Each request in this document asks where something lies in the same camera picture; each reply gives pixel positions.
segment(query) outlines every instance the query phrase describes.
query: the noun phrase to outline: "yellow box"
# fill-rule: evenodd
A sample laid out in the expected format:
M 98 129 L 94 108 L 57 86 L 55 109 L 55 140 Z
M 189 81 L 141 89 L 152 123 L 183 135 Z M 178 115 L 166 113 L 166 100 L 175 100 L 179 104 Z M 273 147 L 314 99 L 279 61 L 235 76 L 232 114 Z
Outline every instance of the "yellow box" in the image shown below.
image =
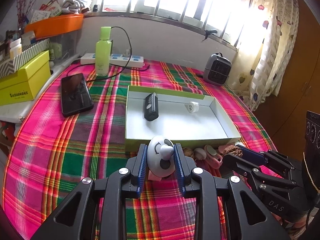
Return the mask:
M 0 106 L 35 99 L 50 75 L 49 51 L 44 51 L 17 72 L 0 79 Z

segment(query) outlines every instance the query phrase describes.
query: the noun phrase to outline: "striped box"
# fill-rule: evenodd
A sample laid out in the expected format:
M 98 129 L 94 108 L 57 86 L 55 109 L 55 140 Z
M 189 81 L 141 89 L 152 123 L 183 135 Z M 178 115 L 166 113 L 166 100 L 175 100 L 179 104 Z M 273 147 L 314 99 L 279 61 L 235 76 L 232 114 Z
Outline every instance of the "striped box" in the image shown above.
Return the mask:
M 22 47 L 22 53 L 14 59 L 6 59 L 0 63 L 0 78 L 17 72 L 25 63 L 49 48 L 49 39 Z

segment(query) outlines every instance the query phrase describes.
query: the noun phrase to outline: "curtain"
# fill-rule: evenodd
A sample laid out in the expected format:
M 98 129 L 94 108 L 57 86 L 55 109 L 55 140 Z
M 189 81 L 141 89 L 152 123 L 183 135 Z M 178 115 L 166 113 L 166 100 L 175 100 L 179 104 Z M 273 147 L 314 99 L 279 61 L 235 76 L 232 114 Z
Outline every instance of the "curtain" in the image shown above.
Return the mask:
M 252 111 L 278 95 L 296 40 L 298 0 L 254 0 L 227 85 Z

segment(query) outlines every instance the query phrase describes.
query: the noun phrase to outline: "gray fan heater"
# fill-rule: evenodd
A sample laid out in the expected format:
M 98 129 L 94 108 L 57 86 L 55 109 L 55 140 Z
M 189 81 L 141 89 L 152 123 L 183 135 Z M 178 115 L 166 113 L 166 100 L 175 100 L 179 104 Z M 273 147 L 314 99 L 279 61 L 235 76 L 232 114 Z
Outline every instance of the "gray fan heater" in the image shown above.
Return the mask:
M 226 83 L 231 70 L 231 62 L 221 54 L 212 54 L 205 66 L 203 79 L 210 84 L 222 86 Z

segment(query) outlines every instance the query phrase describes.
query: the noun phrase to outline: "power strip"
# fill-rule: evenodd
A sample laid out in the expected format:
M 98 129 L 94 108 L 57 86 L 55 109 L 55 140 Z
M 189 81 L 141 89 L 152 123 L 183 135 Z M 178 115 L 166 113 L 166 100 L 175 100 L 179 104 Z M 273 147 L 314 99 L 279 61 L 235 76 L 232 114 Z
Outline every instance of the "power strip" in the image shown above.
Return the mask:
M 110 64 L 119 65 L 124 67 L 128 62 L 128 57 L 124 57 L 122 54 L 111 54 L 110 55 Z M 96 63 L 96 54 L 95 53 L 86 53 L 80 59 L 81 64 L 95 64 Z M 143 57 L 141 56 L 131 56 L 130 61 L 127 67 L 137 67 L 142 68 L 144 65 Z

